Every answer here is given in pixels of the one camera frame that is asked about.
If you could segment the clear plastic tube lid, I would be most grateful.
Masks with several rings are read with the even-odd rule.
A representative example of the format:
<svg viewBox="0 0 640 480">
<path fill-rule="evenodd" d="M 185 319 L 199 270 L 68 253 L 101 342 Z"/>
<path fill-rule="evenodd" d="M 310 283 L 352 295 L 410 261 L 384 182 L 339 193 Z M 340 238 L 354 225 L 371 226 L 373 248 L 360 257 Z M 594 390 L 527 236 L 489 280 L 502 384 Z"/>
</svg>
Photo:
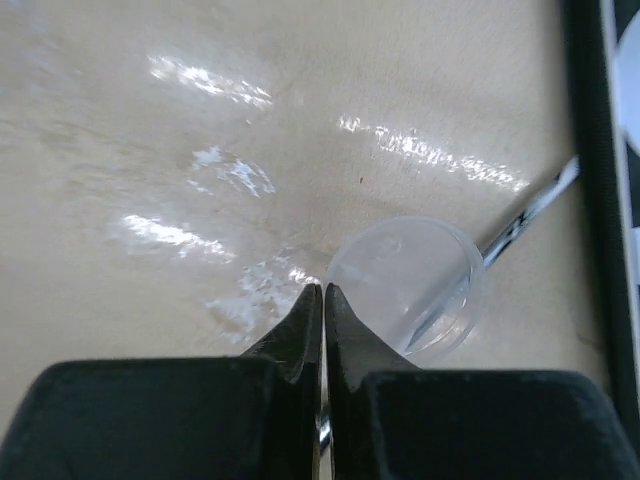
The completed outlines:
<svg viewBox="0 0 640 480">
<path fill-rule="evenodd" d="M 486 267 L 461 229 L 431 217 L 374 224 L 335 254 L 324 276 L 386 344 L 425 367 L 461 345 L 480 318 Z"/>
</svg>

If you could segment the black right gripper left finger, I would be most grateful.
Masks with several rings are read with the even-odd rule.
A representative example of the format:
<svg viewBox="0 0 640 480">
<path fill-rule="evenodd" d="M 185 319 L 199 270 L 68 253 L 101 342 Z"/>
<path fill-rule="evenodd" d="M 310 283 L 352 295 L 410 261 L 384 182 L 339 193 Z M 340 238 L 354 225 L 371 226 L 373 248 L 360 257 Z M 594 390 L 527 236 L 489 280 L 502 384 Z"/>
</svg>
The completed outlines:
<svg viewBox="0 0 640 480">
<path fill-rule="evenodd" d="M 44 370 L 1 445 L 5 479 L 315 479 L 323 298 L 238 356 Z"/>
</svg>

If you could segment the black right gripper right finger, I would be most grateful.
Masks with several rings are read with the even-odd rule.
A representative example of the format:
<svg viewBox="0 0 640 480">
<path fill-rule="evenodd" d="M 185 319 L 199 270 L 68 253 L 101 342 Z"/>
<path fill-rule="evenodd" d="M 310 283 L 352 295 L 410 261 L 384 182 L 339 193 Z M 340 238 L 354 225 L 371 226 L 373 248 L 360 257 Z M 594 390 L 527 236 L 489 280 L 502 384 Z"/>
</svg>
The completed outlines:
<svg viewBox="0 0 640 480">
<path fill-rule="evenodd" d="M 336 285 L 325 300 L 337 479 L 635 479 L 605 394 L 558 370 L 428 370 L 396 353 Z"/>
</svg>

